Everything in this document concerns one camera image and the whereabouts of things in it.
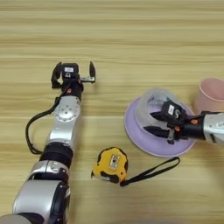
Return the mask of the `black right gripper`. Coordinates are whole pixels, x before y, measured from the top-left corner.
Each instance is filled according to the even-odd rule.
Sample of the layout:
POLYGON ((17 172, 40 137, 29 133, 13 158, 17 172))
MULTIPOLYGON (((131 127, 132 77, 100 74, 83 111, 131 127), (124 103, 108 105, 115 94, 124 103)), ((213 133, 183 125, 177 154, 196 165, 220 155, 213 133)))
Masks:
MULTIPOLYGON (((162 111, 150 114, 159 121, 165 121, 166 117, 162 111)), ((156 137, 168 138, 169 144, 174 144, 178 140, 205 139, 204 134, 204 115, 187 115, 182 120, 169 121, 167 127, 170 129, 162 129, 157 126, 145 126, 144 129, 156 137)))

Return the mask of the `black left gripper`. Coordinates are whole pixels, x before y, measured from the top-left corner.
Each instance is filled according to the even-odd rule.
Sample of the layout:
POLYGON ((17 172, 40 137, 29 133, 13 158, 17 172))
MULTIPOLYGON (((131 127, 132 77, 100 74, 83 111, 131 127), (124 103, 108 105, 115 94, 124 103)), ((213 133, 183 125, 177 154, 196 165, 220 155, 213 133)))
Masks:
POLYGON ((63 96, 75 96, 81 100, 81 95, 84 90, 84 83, 95 83, 95 66, 92 61, 89 63, 89 75, 90 77, 81 77, 81 78, 65 78, 62 82, 62 85, 59 83, 61 70, 61 62, 59 62, 52 71, 52 88, 61 87, 61 97, 63 96))

